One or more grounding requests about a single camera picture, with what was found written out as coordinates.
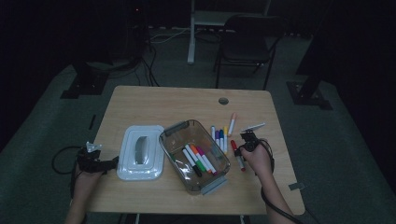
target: gray carpet floor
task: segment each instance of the gray carpet floor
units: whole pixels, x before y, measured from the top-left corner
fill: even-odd
[[[152,36],[179,30],[150,30]],[[214,88],[212,72],[218,45],[214,35],[197,34],[195,63],[187,64],[188,35],[152,40],[156,57],[152,74],[165,87]],[[290,152],[306,212],[303,223],[396,223],[396,198],[381,175],[361,134],[339,98],[335,87],[322,82],[319,89],[333,110],[295,105],[286,82],[304,82],[296,69],[310,40],[285,37],[278,46],[267,90]],[[148,64],[154,51],[148,50]],[[105,69],[103,64],[94,66]],[[219,87],[260,90],[265,66],[256,74],[250,68],[222,70]],[[147,69],[112,72],[101,95],[60,99],[76,72],[66,67],[56,76],[35,109],[0,154],[0,223],[63,223],[69,198],[69,175],[51,169],[51,159],[63,147],[93,141],[111,93],[119,85],[148,86]],[[73,150],[63,153],[56,165],[71,169]],[[118,223],[120,214],[89,213],[88,223]],[[266,216],[252,216],[251,223],[267,223]]]

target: table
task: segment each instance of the table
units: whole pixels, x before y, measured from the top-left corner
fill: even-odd
[[[229,100],[221,105],[219,98]],[[231,114],[237,113],[233,136],[236,144],[244,142],[239,135],[242,128],[265,122],[255,131],[268,139],[276,161],[274,176],[290,209],[295,215],[304,212],[299,190],[290,190],[296,183],[290,156],[268,91],[219,89],[191,89],[169,87],[117,87],[108,104],[95,144],[103,144],[100,159],[111,160],[120,155],[126,129],[132,125],[161,125],[167,128],[187,119],[200,121],[207,130],[211,125],[230,124]],[[233,156],[227,154],[231,169],[228,182],[208,195],[190,195],[176,171],[165,157],[161,177],[150,181],[127,182],[111,170],[100,179],[88,204],[91,212],[259,215],[266,214],[260,196],[260,182],[248,167],[241,172]]]
[[[268,8],[271,4],[271,0],[265,2],[265,8],[263,13],[260,15],[267,15]],[[194,64],[195,58],[195,25],[210,25],[210,26],[223,26],[224,23],[233,15],[241,14],[243,12],[222,12],[222,11],[204,11],[195,10],[195,0],[191,0],[191,32],[190,32],[190,44],[189,54],[187,57],[188,64]],[[244,13],[251,15],[259,15],[258,13]]]

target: black chair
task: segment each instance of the black chair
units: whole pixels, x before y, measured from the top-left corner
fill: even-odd
[[[219,51],[213,70],[219,87],[222,65],[255,66],[255,73],[268,63],[262,89],[265,91],[276,53],[276,44],[285,35],[288,23],[281,17],[234,15],[220,32]]]

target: white lid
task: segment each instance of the white lid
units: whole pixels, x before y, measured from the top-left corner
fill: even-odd
[[[117,175],[127,181],[152,180],[163,172],[164,152],[160,145],[163,127],[129,127],[122,140]]]

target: clear plastic box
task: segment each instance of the clear plastic box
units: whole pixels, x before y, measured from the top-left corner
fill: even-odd
[[[225,175],[230,170],[230,161],[199,121],[190,119],[166,128],[160,135],[160,144],[188,193],[205,195],[227,182]],[[206,164],[210,171],[201,170],[199,176],[199,172],[196,171],[198,168],[194,170],[193,164],[183,152],[186,145],[192,149],[199,148],[201,154],[198,154],[201,155],[201,159],[197,155],[196,157],[200,161],[203,160],[201,164]]]

